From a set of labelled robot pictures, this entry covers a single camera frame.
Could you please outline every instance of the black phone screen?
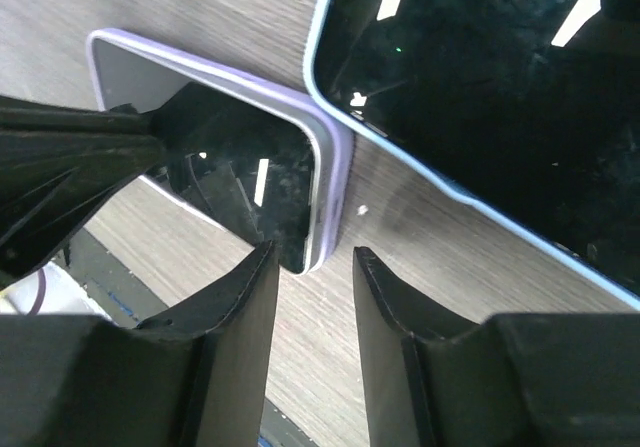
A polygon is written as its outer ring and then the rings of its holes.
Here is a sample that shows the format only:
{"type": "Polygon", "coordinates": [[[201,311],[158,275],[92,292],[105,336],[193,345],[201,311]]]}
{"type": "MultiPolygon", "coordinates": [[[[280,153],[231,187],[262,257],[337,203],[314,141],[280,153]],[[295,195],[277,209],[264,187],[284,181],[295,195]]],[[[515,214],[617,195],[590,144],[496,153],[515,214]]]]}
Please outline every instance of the black phone screen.
{"type": "Polygon", "coordinates": [[[311,222],[309,139],[297,126],[244,102],[230,108],[227,95],[219,102],[225,120],[213,128],[221,142],[173,156],[147,175],[251,245],[277,241],[282,266],[300,273],[311,222]]]}
{"type": "Polygon", "coordinates": [[[330,103],[640,293],[638,0],[331,0],[330,103]]]}

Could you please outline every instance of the gray wooden surface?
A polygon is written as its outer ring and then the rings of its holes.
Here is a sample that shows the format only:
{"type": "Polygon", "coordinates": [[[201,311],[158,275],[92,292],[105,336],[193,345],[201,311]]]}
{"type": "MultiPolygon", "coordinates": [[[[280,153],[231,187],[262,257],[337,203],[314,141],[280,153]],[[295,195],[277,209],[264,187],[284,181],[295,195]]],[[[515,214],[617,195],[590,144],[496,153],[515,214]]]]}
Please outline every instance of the gray wooden surface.
{"type": "MultiPolygon", "coordinates": [[[[315,0],[2,0],[0,92],[95,107],[84,57],[120,27],[301,87],[315,0]]],[[[248,252],[136,181],[88,226],[168,303],[248,252]]],[[[372,247],[407,281],[474,320],[499,310],[626,310],[524,242],[358,142],[342,241],[317,273],[282,275],[268,397],[322,446],[367,445],[351,251],[372,247]],[[368,213],[357,215],[366,205],[368,213]]]]}

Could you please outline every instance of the wooden table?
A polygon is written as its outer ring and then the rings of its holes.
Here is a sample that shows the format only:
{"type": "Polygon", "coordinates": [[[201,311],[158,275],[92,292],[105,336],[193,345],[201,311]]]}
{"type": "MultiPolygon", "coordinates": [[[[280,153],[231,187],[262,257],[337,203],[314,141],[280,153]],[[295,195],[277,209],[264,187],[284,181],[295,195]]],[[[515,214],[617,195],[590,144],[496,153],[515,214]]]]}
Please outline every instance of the wooden table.
{"type": "MultiPolygon", "coordinates": [[[[315,0],[2,0],[5,95],[95,107],[84,39],[120,27],[302,88],[315,0]]],[[[140,181],[88,229],[170,304],[249,249],[186,217],[140,181]]],[[[480,320],[500,310],[628,308],[415,173],[359,141],[342,240],[318,272],[282,274],[268,397],[322,446],[367,445],[351,292],[351,252],[372,247],[408,282],[480,320]],[[358,215],[358,207],[368,212],[358,215]]]]}

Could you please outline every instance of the smartphone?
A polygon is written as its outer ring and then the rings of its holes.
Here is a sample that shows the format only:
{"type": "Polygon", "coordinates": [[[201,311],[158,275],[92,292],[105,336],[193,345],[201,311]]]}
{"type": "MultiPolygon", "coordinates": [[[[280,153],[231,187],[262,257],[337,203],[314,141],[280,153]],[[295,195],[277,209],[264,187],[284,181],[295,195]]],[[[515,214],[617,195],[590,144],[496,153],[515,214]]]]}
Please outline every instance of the smartphone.
{"type": "Polygon", "coordinates": [[[318,0],[311,97],[640,308],[636,0],[318,0]]]}
{"type": "Polygon", "coordinates": [[[337,240],[349,129],[305,94],[122,30],[92,32],[87,55],[102,110],[206,97],[210,139],[155,166],[145,182],[249,244],[276,240],[294,274],[322,265],[337,240]]]}

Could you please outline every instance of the black plastic part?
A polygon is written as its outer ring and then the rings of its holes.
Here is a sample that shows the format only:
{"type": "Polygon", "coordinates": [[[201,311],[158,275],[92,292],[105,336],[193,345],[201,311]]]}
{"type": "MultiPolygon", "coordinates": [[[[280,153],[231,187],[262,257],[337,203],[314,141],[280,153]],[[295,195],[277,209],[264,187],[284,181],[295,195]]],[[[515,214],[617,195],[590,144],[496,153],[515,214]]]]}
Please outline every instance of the black plastic part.
{"type": "Polygon", "coordinates": [[[0,445],[255,447],[278,273],[261,244],[134,330],[0,316],[0,445]]]}
{"type": "Polygon", "coordinates": [[[151,119],[0,97],[0,290],[48,262],[164,157],[151,119]]]}
{"type": "Polygon", "coordinates": [[[500,314],[477,326],[354,252],[371,445],[640,445],[637,314],[500,314]]]}
{"type": "Polygon", "coordinates": [[[221,98],[211,88],[189,82],[154,112],[152,134],[166,146],[169,156],[180,160],[203,151],[213,158],[221,152],[237,158],[254,150],[276,155],[274,139],[256,136],[255,129],[260,122],[272,123],[273,116],[261,110],[247,115],[247,108],[244,102],[221,98]],[[229,135],[229,125],[234,135],[229,135]]]}

